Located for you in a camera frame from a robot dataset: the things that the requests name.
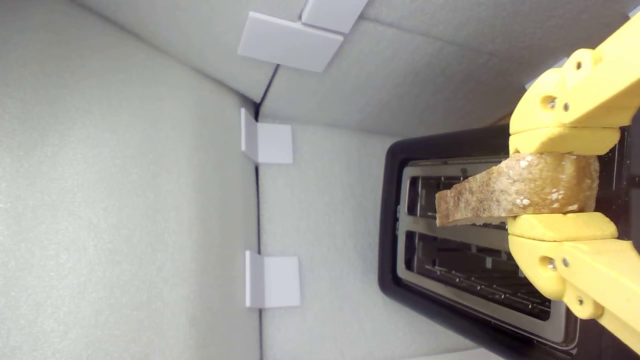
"toaster heating grill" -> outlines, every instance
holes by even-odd
[[[551,301],[520,272],[506,251],[405,232],[405,267],[495,304],[548,320]]]

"toaster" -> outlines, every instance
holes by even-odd
[[[598,157],[596,211],[620,238],[633,231],[631,127]],[[387,152],[381,200],[378,280],[389,297],[512,358],[638,358],[594,320],[544,297],[509,251],[505,223],[437,227],[435,193],[509,156],[508,125],[401,140]],[[594,344],[606,347],[593,350]]]

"yellow robotic arm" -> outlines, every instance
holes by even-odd
[[[603,155],[639,108],[636,16],[536,80],[511,117],[509,151]],[[508,231],[513,257],[542,294],[640,354],[640,254],[616,239],[613,222],[601,213],[522,215],[508,220]]]

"white plastic bracket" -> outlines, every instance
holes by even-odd
[[[366,4],[367,0],[307,0],[302,23],[348,33]]]
[[[297,256],[244,253],[246,307],[300,306],[300,264]]]
[[[291,125],[256,122],[245,108],[240,109],[242,151],[258,164],[292,164]]]
[[[300,22],[250,12],[238,54],[297,69],[322,72],[344,40],[342,35]]]

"bread slice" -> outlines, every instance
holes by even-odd
[[[593,211],[599,172],[596,156],[514,154],[438,192],[436,223],[484,224],[524,214]]]

